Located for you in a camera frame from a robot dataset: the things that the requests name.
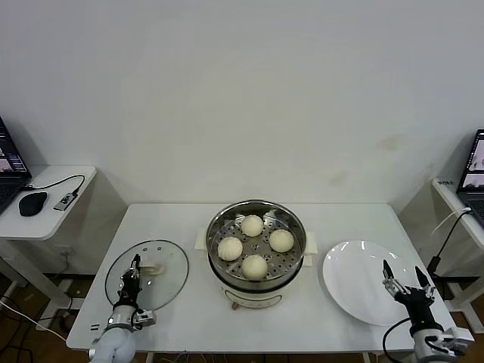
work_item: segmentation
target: white stand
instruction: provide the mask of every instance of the white stand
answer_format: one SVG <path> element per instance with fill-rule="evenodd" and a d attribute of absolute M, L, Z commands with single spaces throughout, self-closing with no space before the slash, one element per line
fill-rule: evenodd
<path fill-rule="evenodd" d="M 21 278 L 15 277 L 20 286 L 25 286 L 27 280 L 51 300 L 42 314 L 42 318 L 50 318 L 55 316 L 58 309 L 68 309 L 71 306 L 70 297 L 65 292 L 72 284 L 72 280 L 62 281 L 57 287 L 22 254 L 16 240 L 41 243 L 52 237 L 94 178 L 96 169 L 93 166 L 34 166 L 30 168 L 30 171 L 33 174 L 31 181 L 33 185 L 49 185 L 75 174 L 85 176 L 85 181 L 78 192 L 79 196 L 62 212 L 55 210 L 54 206 L 64 195 L 72 192 L 79 185 L 78 180 L 72 179 L 49 188 L 49 198 L 42 211 L 35 216 L 22 217 L 18 212 L 20 199 L 29 192 L 20 192 L 0 216 L 0 257 L 3 258 L 2 262 L 6 262 L 17 272 L 17 275 L 21 275 Z M 0 271 L 8 270 L 5 266 L 3 267 L 0 268 Z M 82 301 L 83 299 L 73 299 L 71 309 L 80 309 Z M 50 323 L 51 319 L 40 321 L 43 327 L 48 327 Z"/>
<path fill-rule="evenodd" d="M 435 178 L 432 181 L 433 188 L 439 193 L 452 212 L 462 210 L 465 205 L 457 197 L 458 186 L 456 178 Z M 472 216 L 464 216 L 461 224 L 480 248 L 484 248 L 484 228 Z M 462 290 L 459 284 L 448 284 L 448 288 L 454 294 L 454 299 L 446 301 L 447 309 L 450 312 L 462 312 L 469 323 L 470 329 L 475 334 L 484 334 L 484 325 L 480 321 L 472 305 L 470 304 L 477 297 L 484 293 L 484 278 L 479 278 L 466 290 Z"/>
<path fill-rule="evenodd" d="M 3 296 L 10 297 L 12 296 L 12 293 L 14 293 L 17 287 L 27 286 L 27 280 L 22 276 L 20 276 L 15 270 L 13 270 L 13 268 L 10 267 L 10 265 L 7 264 L 2 257 L 0 257 L 0 272 L 6 278 L 12 281 L 12 283 L 8 287 L 7 291 L 5 291 Z M 2 299 L 2 301 L 8 304 L 8 299 Z"/>
<path fill-rule="evenodd" d="M 73 283 L 73 280 L 70 280 L 70 279 L 62 280 L 59 286 L 57 287 L 57 289 L 65 293 L 69 290 L 69 287 L 72 283 Z M 52 299 L 47 305 L 47 307 L 45 308 L 44 312 L 42 313 L 39 324 L 43 327 L 49 327 L 51 325 L 52 320 L 54 319 L 47 319 L 47 318 L 55 317 L 59 309 L 72 309 L 72 310 L 81 309 L 84 299 L 80 299 L 78 297 L 73 297 L 72 299 L 73 299 L 72 303 L 69 300 L 69 303 L 67 305 L 59 304 L 56 302 L 56 300 Z M 36 325 L 36 330 L 43 330 L 43 329 L 40 326 Z"/>
<path fill-rule="evenodd" d="M 368 352 L 363 352 L 363 362 L 364 363 L 371 363 L 370 354 Z"/>
<path fill-rule="evenodd" d="M 153 359 L 154 359 L 154 353 L 149 352 L 148 354 L 146 354 L 146 360 L 144 361 L 144 363 L 153 363 Z"/>
<path fill-rule="evenodd" d="M 484 278 L 479 278 L 466 290 L 462 290 L 459 284 L 449 283 L 448 288 L 454 294 L 454 299 L 445 304 L 450 312 L 462 312 L 475 334 L 484 334 L 484 325 L 470 304 L 484 293 Z"/>

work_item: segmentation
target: white plate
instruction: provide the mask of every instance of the white plate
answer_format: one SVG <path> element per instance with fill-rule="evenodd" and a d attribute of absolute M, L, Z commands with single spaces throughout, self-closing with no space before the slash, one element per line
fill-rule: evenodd
<path fill-rule="evenodd" d="M 408 314 L 382 284 L 384 259 L 402 284 L 418 286 L 414 266 L 379 244 L 363 240 L 333 247 L 324 258 L 323 276 L 331 296 L 346 312 L 366 323 L 386 327 Z"/>

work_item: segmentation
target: laptop screen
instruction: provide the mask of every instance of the laptop screen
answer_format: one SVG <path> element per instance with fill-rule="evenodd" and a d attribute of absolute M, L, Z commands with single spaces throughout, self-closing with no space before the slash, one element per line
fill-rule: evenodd
<path fill-rule="evenodd" d="M 476 133 L 459 191 L 484 191 L 484 129 Z"/>
<path fill-rule="evenodd" d="M 20 158 L 2 118 L 0 118 L 0 176 L 12 174 L 29 175 L 29 171 Z"/>

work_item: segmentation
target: robotic arm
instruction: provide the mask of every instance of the robotic arm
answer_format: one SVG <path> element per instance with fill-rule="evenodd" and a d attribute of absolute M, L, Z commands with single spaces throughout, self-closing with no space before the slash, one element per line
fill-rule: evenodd
<path fill-rule="evenodd" d="M 136 254 L 130 267 L 121 277 L 123 286 L 119 300 L 107 320 L 106 329 L 89 350 L 91 363 L 129 363 L 136 353 L 132 333 L 156 323 L 153 311 L 140 309 L 136 303 L 141 291 L 141 257 Z"/>
<path fill-rule="evenodd" d="M 461 327 L 444 331 L 430 311 L 435 301 L 427 276 L 415 266 L 422 288 L 403 286 L 395 279 L 387 261 L 383 261 L 383 285 L 396 302 L 407 309 L 411 321 L 410 335 L 415 341 L 417 363 L 456 362 L 474 342 L 472 334 Z"/>

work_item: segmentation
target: black cable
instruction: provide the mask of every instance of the black cable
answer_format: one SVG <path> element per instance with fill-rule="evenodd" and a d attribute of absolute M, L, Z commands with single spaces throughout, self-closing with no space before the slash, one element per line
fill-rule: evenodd
<path fill-rule="evenodd" d="M 448 354 L 447 349 L 440 348 L 438 346 L 434 346 L 432 342 L 435 342 L 437 337 L 425 337 L 423 341 L 432 349 L 435 349 L 437 352 Z"/>
<path fill-rule="evenodd" d="M 32 350 L 27 349 L 27 348 L 20 348 L 19 346 L 6 346 L 5 348 L 13 348 L 17 349 L 19 351 L 18 354 L 20 354 L 20 351 L 28 352 L 30 356 L 30 363 L 33 363 L 33 353 Z"/>
<path fill-rule="evenodd" d="M 69 297 L 70 297 L 70 303 L 69 303 L 69 307 L 67 308 L 67 312 L 70 313 L 70 308 L 72 307 L 73 305 L 73 298 L 67 294 Z M 17 309 L 17 311 L 22 312 L 22 309 L 19 307 L 19 305 L 15 302 L 15 300 L 13 300 L 12 298 L 8 297 L 8 296 L 1 296 L 0 299 L 8 299 L 13 305 L 14 307 Z M 36 313 L 35 316 L 39 315 L 40 312 L 42 312 L 44 310 L 44 308 L 47 306 L 48 303 L 44 304 L 43 307 L 41 307 L 41 309 Z M 17 362 L 19 361 L 19 358 L 20 358 L 20 352 L 21 351 L 24 351 L 24 352 L 28 352 L 29 353 L 29 356 L 30 356 L 30 363 L 33 363 L 33 353 L 32 353 L 32 350 L 30 349 L 27 349 L 27 348 L 23 348 L 23 341 L 25 340 L 26 338 L 26 334 L 27 332 L 29 331 L 30 327 L 32 325 L 29 325 L 29 327 L 25 330 L 25 333 L 23 334 L 23 337 L 22 337 L 22 340 L 20 341 L 20 346 L 12 346 L 11 345 L 11 342 L 12 340 L 15 338 L 15 336 L 17 335 L 18 331 L 20 330 L 20 327 L 22 325 L 23 322 L 26 322 L 26 323 L 29 323 L 29 324 L 33 324 L 31 321 L 29 320 L 26 320 L 24 317 L 20 316 L 20 319 L 16 319 L 16 318 L 12 318 L 11 316 L 8 316 L 7 314 L 5 314 L 2 310 L 0 310 L 0 313 L 2 313 L 6 318 L 9 318 L 11 320 L 14 320 L 14 321 L 18 321 L 18 325 L 17 325 L 17 328 L 15 329 L 15 332 L 14 334 L 12 335 L 12 337 L 8 340 L 7 344 L 0 349 L 0 355 L 8 348 L 12 348 L 12 349 L 17 349 L 18 350 L 18 353 L 17 353 Z M 42 318 L 42 319 L 38 319 L 36 321 L 42 321 L 42 320 L 54 320 L 54 319 L 57 319 L 57 318 L 63 318 L 64 317 L 64 314 L 62 315 L 55 315 L 55 316 L 52 316 L 50 318 Z"/>
<path fill-rule="evenodd" d="M 453 225 L 453 226 L 452 226 L 452 228 L 451 228 L 451 231 L 448 233 L 447 238 L 445 239 L 444 244 L 443 244 L 443 245 L 442 245 L 442 247 L 440 248 L 439 253 L 437 253 L 437 257 L 440 257 L 440 254 L 441 254 L 441 253 L 442 253 L 442 251 L 444 250 L 444 247 L 445 247 L 445 245 L 447 244 L 448 239 L 449 239 L 449 238 L 452 236 L 452 232 L 455 230 L 455 227 L 457 226 L 457 224 L 459 223 L 459 221 L 461 220 L 461 218 L 462 218 L 462 217 L 464 217 L 466 214 L 469 214 L 469 213 L 470 213 L 470 211 L 468 210 L 468 211 L 466 211 L 466 212 L 464 212 L 464 213 L 461 213 L 461 214 L 460 214 L 460 215 L 457 217 L 457 219 L 456 219 L 456 221 L 455 221 L 454 225 Z"/>
<path fill-rule="evenodd" d="M 131 327 L 133 327 L 136 330 L 141 330 L 143 327 L 140 324 L 135 324 L 134 318 L 137 312 L 143 312 L 141 309 L 136 309 L 132 314 L 131 314 Z"/>
<path fill-rule="evenodd" d="M 65 333 L 65 334 L 69 334 L 70 333 L 70 330 L 72 329 L 72 327 L 68 327 L 67 326 L 67 323 L 66 323 L 66 318 L 67 316 L 69 315 L 77 315 L 77 313 L 74 313 L 74 312 L 71 312 L 70 311 L 70 308 L 73 306 L 73 298 L 71 295 L 67 294 L 69 297 L 70 297 L 70 304 L 69 304 L 69 307 L 67 308 L 66 312 L 63 313 L 61 316 L 60 316 L 60 320 L 59 320 L 59 327 L 60 329 Z"/>
<path fill-rule="evenodd" d="M 48 301 L 37 311 L 37 313 L 34 315 L 34 319 L 36 319 L 36 317 L 44 311 L 44 309 L 47 307 L 48 305 Z M 20 360 L 20 352 L 23 350 L 23 342 L 27 336 L 27 333 L 29 333 L 29 330 L 30 328 L 33 326 L 33 324 L 29 324 L 29 326 L 27 327 L 27 329 L 25 330 L 25 333 L 23 333 L 23 336 L 22 336 L 22 340 L 20 341 L 20 344 L 19 344 L 19 351 L 18 351 L 18 354 L 17 354 L 17 360 L 16 360 L 16 363 L 19 363 L 19 360 Z"/>
<path fill-rule="evenodd" d="M 457 227 L 457 224 L 459 223 L 459 221 L 461 220 L 461 218 L 463 216 L 465 216 L 466 214 L 469 214 L 471 213 L 472 211 L 468 210 L 464 213 L 461 213 L 458 217 L 457 217 L 457 220 L 455 221 L 454 225 L 452 226 L 450 232 L 448 233 L 447 235 L 447 238 L 445 239 L 445 242 L 444 244 L 442 245 L 442 247 L 440 247 L 440 251 L 439 253 L 437 253 L 436 256 L 432 257 L 432 259 L 430 260 L 429 262 L 429 265 L 427 266 L 427 272 L 429 273 L 430 277 L 431 278 L 434 278 L 436 277 L 436 271 L 437 271 L 437 266 L 439 265 L 440 263 L 440 254 L 442 253 L 442 251 L 444 250 L 445 248 L 445 245 L 447 244 L 448 240 L 450 239 L 450 237 L 452 236 L 452 232 L 455 230 L 455 227 Z"/>
<path fill-rule="evenodd" d="M 398 323 L 392 325 L 390 327 L 389 330 L 386 331 L 386 333 L 383 335 L 383 342 L 382 342 L 382 345 L 383 345 L 383 352 L 385 353 L 386 357 L 392 361 L 393 363 L 402 363 L 401 361 L 397 361 L 396 359 L 394 359 L 393 357 L 391 357 L 388 352 L 386 351 L 386 338 L 388 337 L 388 334 L 390 334 L 395 328 L 399 327 L 400 325 L 402 325 L 403 323 L 406 323 L 407 321 L 409 321 L 410 318 L 405 318 L 401 321 L 399 321 Z"/>
<path fill-rule="evenodd" d="M 62 253 L 61 255 L 66 259 L 66 267 L 63 268 L 62 270 L 60 270 L 60 272 L 57 273 L 55 276 L 49 278 L 49 280 L 54 280 L 54 279 L 58 278 L 59 275 L 62 275 L 65 271 L 67 271 L 69 269 L 69 254 Z"/>
<path fill-rule="evenodd" d="M 9 299 L 10 301 L 12 301 L 12 303 L 15 305 L 15 307 L 18 309 L 19 312 L 22 312 L 22 309 L 19 307 L 19 305 L 13 301 L 10 297 L 8 296 L 2 296 L 2 298 L 6 298 L 6 299 Z M 5 344 L 5 346 L 3 346 L 1 349 L 0 349 L 0 355 L 3 354 L 3 352 L 8 349 L 8 348 L 11 348 L 11 342 L 12 340 L 14 340 L 14 338 L 16 337 L 18 331 L 20 330 L 20 327 L 22 326 L 22 323 L 24 321 L 28 321 L 28 320 L 24 320 L 23 317 L 20 317 L 20 320 L 18 319 L 15 319 L 15 318 L 12 318 L 12 317 L 9 317 L 7 314 L 5 314 L 4 312 L 2 312 L 3 315 L 5 315 L 6 317 L 10 318 L 11 320 L 15 320 L 15 321 L 18 321 L 18 325 L 17 325 L 17 328 L 15 329 L 14 333 L 12 334 L 11 338 L 8 340 L 7 344 Z"/>
<path fill-rule="evenodd" d="M 11 299 L 10 297 L 8 297 L 8 296 L 2 296 L 2 297 L 0 297 L 0 299 L 7 299 L 8 301 L 12 302 L 15 305 L 15 307 L 17 308 L 17 310 L 19 312 L 22 312 L 20 310 L 19 305 L 13 299 Z M 10 319 L 10 320 L 13 320 L 13 321 L 26 321 L 22 317 L 20 317 L 20 319 L 18 319 L 18 318 L 12 318 L 10 315 L 8 315 L 5 312 L 3 312 L 3 309 L 0 310 L 0 314 L 4 315 L 7 319 Z"/>
<path fill-rule="evenodd" d="M 59 185 L 60 183 L 64 183 L 66 182 L 67 180 L 70 180 L 72 178 L 82 178 L 82 181 L 81 181 L 81 184 L 79 184 L 79 186 L 74 189 L 73 191 L 73 194 L 74 195 L 77 195 L 77 192 L 79 191 L 79 189 L 82 187 L 82 184 L 84 184 L 84 181 L 85 181 L 85 176 L 83 174 L 75 174 L 75 175 L 71 175 L 67 178 L 64 178 L 60 181 L 56 181 L 55 183 L 52 183 L 52 184 L 49 184 L 49 185 L 46 185 L 44 187 L 34 187 L 33 185 L 27 185 L 26 187 L 22 187 L 20 190 L 21 191 L 40 191 L 42 189 L 47 189 L 47 188 L 51 188 L 51 187 L 54 187 L 55 185 Z"/>
<path fill-rule="evenodd" d="M 445 288 L 447 287 L 447 284 L 445 282 L 442 282 L 442 300 L 445 301 Z"/>

